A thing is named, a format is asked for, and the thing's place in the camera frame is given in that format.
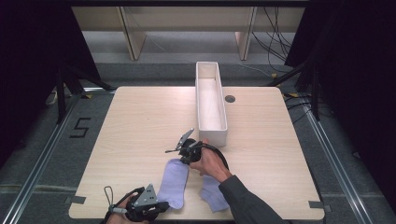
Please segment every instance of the gray floor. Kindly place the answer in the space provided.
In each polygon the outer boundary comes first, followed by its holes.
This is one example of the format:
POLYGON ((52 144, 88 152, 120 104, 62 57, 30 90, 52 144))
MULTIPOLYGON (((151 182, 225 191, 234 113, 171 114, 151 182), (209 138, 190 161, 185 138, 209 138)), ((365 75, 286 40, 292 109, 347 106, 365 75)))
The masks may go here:
MULTIPOLYGON (((113 86, 121 85, 194 85, 194 63, 197 61, 219 62, 224 86, 260 86, 272 79, 268 76, 280 74, 278 70, 289 70, 274 55, 269 55, 252 39, 248 59, 240 61, 232 33, 148 33, 143 52, 138 61, 132 62, 121 33, 84 34, 103 81, 113 86)), ((257 34, 265 43, 270 39, 265 33, 257 34)), ((285 34, 289 42, 293 34, 285 34)), ((273 46, 280 51, 279 45, 273 46)), ((282 92, 294 92, 295 78, 282 84, 282 92)), ((93 86, 83 82, 84 87, 93 86)), ((19 223, 98 223, 99 220, 75 220, 68 217, 70 204, 65 203, 77 190, 85 165, 91 155, 93 144, 100 131, 112 94, 95 94, 91 98, 79 99, 68 122, 50 155, 49 162, 38 179, 35 190, 23 210, 19 223), (90 127, 85 138, 70 136, 81 134, 74 129, 79 118, 81 124, 90 127)), ((299 104, 292 99, 287 105, 299 104)), ((320 124, 332 142, 343 163, 351 184, 367 208, 372 223, 396 223, 381 191, 364 167, 351 152, 353 147, 343 132, 337 118, 326 104, 320 104, 320 124)), ((4 218, 13 204, 21 186, 35 166, 37 158, 46 146, 57 119, 56 105, 43 109, 40 118, 25 137, 26 147, 16 149, 0 171, 0 219, 4 218)), ((359 223, 346 194, 316 137, 312 125, 302 106, 290 109, 305 158, 318 184, 323 202, 332 207, 326 214, 326 222, 359 223)), ((293 223, 324 223, 293 221, 293 223)))

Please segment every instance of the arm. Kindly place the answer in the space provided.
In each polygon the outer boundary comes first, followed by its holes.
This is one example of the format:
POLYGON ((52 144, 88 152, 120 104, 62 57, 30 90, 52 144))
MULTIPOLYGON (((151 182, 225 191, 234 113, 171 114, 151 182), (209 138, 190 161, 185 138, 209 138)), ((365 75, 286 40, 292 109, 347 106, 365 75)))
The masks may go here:
POLYGON ((230 205, 236 223, 285 223, 265 201, 250 192, 236 175, 221 182, 219 189, 230 205))
POLYGON ((219 189, 231 207, 236 223, 284 223, 282 218, 263 200, 251 193, 242 182, 225 168, 219 156, 203 148, 201 159, 192 162, 190 168, 200 175, 211 175, 220 182, 219 189))

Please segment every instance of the wire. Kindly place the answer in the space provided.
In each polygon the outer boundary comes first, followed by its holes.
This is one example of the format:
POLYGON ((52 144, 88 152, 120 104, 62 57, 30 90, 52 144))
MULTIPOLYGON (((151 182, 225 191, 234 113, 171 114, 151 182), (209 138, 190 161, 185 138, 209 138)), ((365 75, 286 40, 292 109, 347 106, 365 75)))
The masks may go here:
POLYGON ((111 188, 110 186, 105 186, 104 191, 105 191, 105 194, 106 194, 106 197, 107 197, 108 206, 111 206, 113 204, 113 188, 111 188), (110 199, 108 198, 108 194, 107 194, 107 190, 106 189, 110 189, 110 191, 111 191, 111 202, 110 202, 110 199))
POLYGON ((287 102, 287 101, 289 101, 289 100, 291 100, 291 99, 301 99, 301 98, 310 98, 311 96, 310 95, 305 95, 305 96, 291 96, 290 98, 288 98, 288 99, 286 99, 285 100, 285 103, 287 102))
POLYGON ((278 59, 282 60, 283 62, 286 61, 286 58, 284 56, 282 56, 278 52, 276 52, 273 49, 270 49, 268 46, 266 46, 253 32, 252 32, 252 34, 253 34, 254 38, 257 40, 257 42, 259 43, 260 46, 262 46, 267 51, 270 51, 271 53, 273 53, 278 59))
MULTIPOLYGON (((288 50, 287 50, 286 47, 285 47, 285 44, 282 42, 281 35, 279 34, 279 26, 278 26, 278 24, 277 24, 277 18, 278 18, 279 8, 276 7, 276 11, 275 11, 275 13, 276 13, 275 25, 274 25, 273 21, 271 20, 271 17, 269 16, 269 14, 268 14, 268 12, 267 12, 267 10, 266 10, 265 7, 264 7, 264 11, 265 11, 265 15, 267 16, 267 18, 268 18, 269 22, 271 23, 271 26, 272 26, 272 28, 273 28, 273 30, 274 30, 274 31, 273 31, 273 34, 270 35, 271 41, 270 41, 269 49, 271 48, 272 42, 275 40, 275 39, 274 39, 274 36, 275 36, 275 34, 276 34, 277 37, 278 37, 278 40, 277 40, 277 41, 280 43, 280 47, 281 47, 281 49, 282 49, 282 52, 283 52, 284 54, 286 54, 286 55, 289 54, 288 50)), ((287 73, 287 72, 288 72, 288 71, 278 70, 278 69, 276 69, 276 68, 273 67, 273 65, 271 64, 269 51, 268 51, 268 54, 267 54, 267 58, 268 58, 268 63, 270 64, 270 66, 271 66, 275 71, 281 72, 281 73, 287 73)))
POLYGON ((297 118, 292 124, 295 124, 297 121, 299 121, 300 119, 302 119, 303 117, 305 117, 305 115, 306 115, 309 111, 311 111, 311 109, 306 110, 305 113, 304 113, 302 116, 300 116, 299 118, 297 118))
POLYGON ((300 104, 297 104, 297 105, 289 105, 288 106, 288 110, 293 109, 294 107, 299 106, 299 105, 311 105, 311 103, 300 103, 300 104))
POLYGON ((244 64, 241 64, 241 63, 235 63, 235 64, 241 65, 242 67, 246 67, 246 68, 249 68, 249 69, 253 69, 253 70, 262 72, 262 73, 264 73, 265 75, 267 75, 268 77, 271 77, 271 75, 269 75, 268 73, 262 71, 261 69, 254 68, 254 67, 250 67, 250 66, 247 66, 247 65, 244 65, 244 64))

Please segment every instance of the hand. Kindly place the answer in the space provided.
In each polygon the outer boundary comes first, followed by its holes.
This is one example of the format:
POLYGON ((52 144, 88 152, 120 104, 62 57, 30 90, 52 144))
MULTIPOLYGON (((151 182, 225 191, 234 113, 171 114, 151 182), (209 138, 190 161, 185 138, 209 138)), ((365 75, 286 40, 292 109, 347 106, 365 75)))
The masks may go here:
MULTIPOLYGON (((128 201, 134 197, 134 195, 131 195, 130 197, 126 198, 120 205, 118 206, 119 208, 125 208, 126 204, 128 201)), ((130 221, 124 214, 120 213, 113 213, 111 216, 108 218, 106 224, 149 224, 148 221, 142 221, 142 222, 132 222, 130 221)))
POLYGON ((225 168, 219 155, 205 147, 201 150, 201 159, 191 162, 190 168, 198 170, 200 175, 210 175, 220 183, 232 176, 230 171, 225 168))

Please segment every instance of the black cable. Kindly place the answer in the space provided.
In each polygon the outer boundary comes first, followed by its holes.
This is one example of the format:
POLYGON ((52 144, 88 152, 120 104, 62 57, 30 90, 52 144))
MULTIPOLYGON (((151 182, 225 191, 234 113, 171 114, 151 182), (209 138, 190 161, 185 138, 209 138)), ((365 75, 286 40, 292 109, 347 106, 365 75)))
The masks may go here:
POLYGON ((282 61, 286 61, 286 58, 283 57, 281 54, 279 54, 278 52, 274 51, 273 49, 268 48, 268 46, 266 46, 262 41, 260 41, 260 39, 254 34, 252 33, 254 38, 256 38, 257 42, 259 43, 260 46, 262 46, 264 49, 266 49, 267 51, 271 51, 272 54, 274 54, 278 59, 282 60, 282 61))
POLYGON ((300 119, 302 119, 303 117, 305 117, 305 115, 311 111, 311 109, 308 109, 302 116, 300 116, 299 118, 297 118, 297 120, 295 120, 292 124, 295 124, 297 121, 299 121, 300 119))
POLYGON ((289 98, 285 100, 285 103, 287 101, 291 100, 291 99, 310 98, 311 96, 310 95, 305 95, 305 96, 295 96, 295 97, 294 96, 286 96, 286 97, 289 97, 289 98))
MULTIPOLYGON (((271 48, 271 45, 272 45, 272 42, 273 42, 273 40, 274 40, 274 35, 275 35, 275 33, 276 33, 276 28, 275 28, 275 26, 274 26, 274 24, 273 24, 273 22, 272 22, 272 20, 271 20, 271 18, 270 18, 270 16, 269 16, 269 14, 268 14, 268 12, 267 12, 267 10, 266 10, 265 7, 264 7, 264 11, 265 11, 265 14, 266 14, 266 16, 267 16, 269 22, 271 23, 271 26, 272 26, 273 30, 274 30, 274 32, 273 32, 273 34, 272 34, 272 36, 271 36, 270 45, 269 45, 269 47, 268 47, 268 48, 270 49, 270 48, 271 48)), ((278 69, 276 69, 276 68, 273 67, 273 65, 271 64, 270 52, 269 52, 269 51, 268 51, 268 53, 267 53, 267 58, 268 58, 268 63, 269 63, 269 65, 270 65, 275 71, 281 72, 281 73, 287 73, 287 72, 288 72, 288 71, 278 70, 278 69)))
POLYGON ((282 42, 282 38, 280 37, 280 32, 279 32, 279 25, 277 24, 277 18, 278 18, 278 15, 279 15, 279 7, 276 7, 276 8, 275 8, 275 19, 276 19, 276 20, 275 20, 275 25, 273 24, 273 22, 272 22, 272 20, 271 20, 269 14, 268 14, 266 8, 264 8, 264 11, 265 11, 265 14, 266 14, 268 20, 269 20, 270 23, 271 23, 271 26, 272 26, 274 32, 275 32, 276 35, 277 35, 277 38, 279 39, 278 42, 279 42, 279 44, 280 44, 280 48, 282 49, 283 54, 289 54, 289 53, 288 53, 288 50, 287 50, 286 47, 285 47, 285 44, 282 42))
POLYGON ((275 8, 275 29, 274 30, 275 30, 277 38, 279 39, 279 42, 280 42, 280 49, 282 50, 284 55, 288 55, 288 51, 285 49, 285 46, 283 46, 282 39, 280 38, 280 35, 279 35, 279 25, 277 24, 278 11, 279 11, 279 7, 276 7, 275 8))
POLYGON ((297 105, 288 105, 288 110, 293 109, 294 107, 299 106, 299 105, 311 105, 311 103, 300 103, 297 105))
MULTIPOLYGON (((268 32, 265 32, 269 37, 271 37, 271 35, 270 34, 268 34, 268 32)), ((285 38, 285 37, 283 37, 283 38, 285 38)), ((277 39, 274 39, 275 40, 275 42, 277 42, 277 43, 279 43, 280 44, 280 41, 279 40, 277 40, 277 39)), ((286 40, 286 39, 285 39, 286 40)), ((289 43, 289 42, 288 42, 289 43)), ((290 45, 288 45, 288 44, 283 44, 283 45, 285 45, 285 46, 287 46, 288 48, 290 48, 290 45)))

